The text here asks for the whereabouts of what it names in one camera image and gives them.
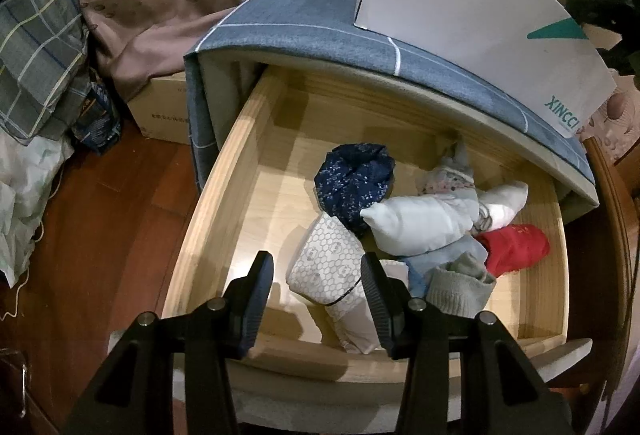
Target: white box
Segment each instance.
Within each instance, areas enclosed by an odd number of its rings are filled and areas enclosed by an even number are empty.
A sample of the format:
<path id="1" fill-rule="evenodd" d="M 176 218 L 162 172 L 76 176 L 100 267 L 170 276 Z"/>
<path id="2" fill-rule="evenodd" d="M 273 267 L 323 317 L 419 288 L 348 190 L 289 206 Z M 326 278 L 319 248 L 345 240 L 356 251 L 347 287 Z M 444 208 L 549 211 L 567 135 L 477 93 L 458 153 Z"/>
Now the white box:
<path id="1" fill-rule="evenodd" d="M 567 138 L 616 87 L 557 0 L 358 0 L 355 24 L 476 74 Z"/>

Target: cardboard box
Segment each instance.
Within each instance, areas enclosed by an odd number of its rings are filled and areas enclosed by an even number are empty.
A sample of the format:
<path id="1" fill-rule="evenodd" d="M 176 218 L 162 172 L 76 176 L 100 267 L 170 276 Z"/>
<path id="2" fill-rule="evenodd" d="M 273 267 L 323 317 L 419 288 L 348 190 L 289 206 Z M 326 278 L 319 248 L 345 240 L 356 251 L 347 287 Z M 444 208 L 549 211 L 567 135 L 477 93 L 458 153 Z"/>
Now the cardboard box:
<path id="1" fill-rule="evenodd" d="M 151 79 L 127 104 L 145 137 L 189 144 L 184 72 Z"/>
<path id="2" fill-rule="evenodd" d="M 557 0 L 358 0 L 355 24 L 476 74 L 567 138 L 616 87 Z"/>

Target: gray checkered fabric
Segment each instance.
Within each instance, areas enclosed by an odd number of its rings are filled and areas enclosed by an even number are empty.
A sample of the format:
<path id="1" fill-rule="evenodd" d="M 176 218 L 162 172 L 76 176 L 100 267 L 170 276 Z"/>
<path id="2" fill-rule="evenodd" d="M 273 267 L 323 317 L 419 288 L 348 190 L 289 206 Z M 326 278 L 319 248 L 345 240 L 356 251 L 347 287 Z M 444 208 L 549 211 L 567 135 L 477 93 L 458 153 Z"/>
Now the gray checkered fabric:
<path id="1" fill-rule="evenodd" d="M 0 126 L 60 138 L 89 91 L 87 36 L 78 0 L 0 2 Z"/>

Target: drawer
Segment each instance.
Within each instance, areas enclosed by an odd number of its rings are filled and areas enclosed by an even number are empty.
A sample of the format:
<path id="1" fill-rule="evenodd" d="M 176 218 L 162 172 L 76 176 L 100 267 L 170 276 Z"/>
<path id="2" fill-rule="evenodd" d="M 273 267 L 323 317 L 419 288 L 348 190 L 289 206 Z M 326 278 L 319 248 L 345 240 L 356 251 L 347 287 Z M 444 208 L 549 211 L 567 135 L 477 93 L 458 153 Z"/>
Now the drawer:
<path id="1" fill-rule="evenodd" d="M 516 222 L 534 224 L 550 254 L 526 271 L 498 279 L 492 310 L 529 356 L 566 341 L 568 266 L 558 198 L 551 176 L 496 133 L 434 111 L 402 95 L 318 73 L 270 66 L 236 120 L 210 173 L 178 255 L 163 316 L 193 310 L 246 274 L 260 250 L 274 259 L 274 279 L 247 365 L 312 379 L 400 383 L 405 361 L 379 349 L 348 354 L 322 306 L 289 291 L 285 274 L 321 210 L 314 176 L 340 144 L 385 144 L 396 160 L 392 195 L 415 194 L 420 171 L 438 161 L 438 142 L 460 133 L 476 185 L 507 180 L 529 185 Z M 376 250 L 368 235 L 365 250 Z M 460 375 L 458 360 L 449 375 Z"/>

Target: blue fabric cover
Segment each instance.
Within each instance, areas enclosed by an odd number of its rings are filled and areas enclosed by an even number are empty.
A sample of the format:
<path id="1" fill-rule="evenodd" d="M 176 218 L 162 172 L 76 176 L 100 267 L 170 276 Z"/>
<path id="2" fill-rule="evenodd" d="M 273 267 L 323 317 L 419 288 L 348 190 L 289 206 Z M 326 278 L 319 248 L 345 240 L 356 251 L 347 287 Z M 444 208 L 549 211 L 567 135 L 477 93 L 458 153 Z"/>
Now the blue fabric cover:
<path id="1" fill-rule="evenodd" d="M 440 92 L 526 134 L 594 183 L 576 138 L 563 138 L 513 97 L 463 68 L 388 36 L 355 27 L 355 9 L 356 0 L 247 0 L 187 53 L 191 142 L 201 188 L 225 138 L 216 137 L 211 122 L 209 107 L 218 102 L 207 104 L 211 88 L 206 94 L 201 53 L 238 48 L 342 63 Z M 209 53 L 206 61 L 212 58 Z"/>

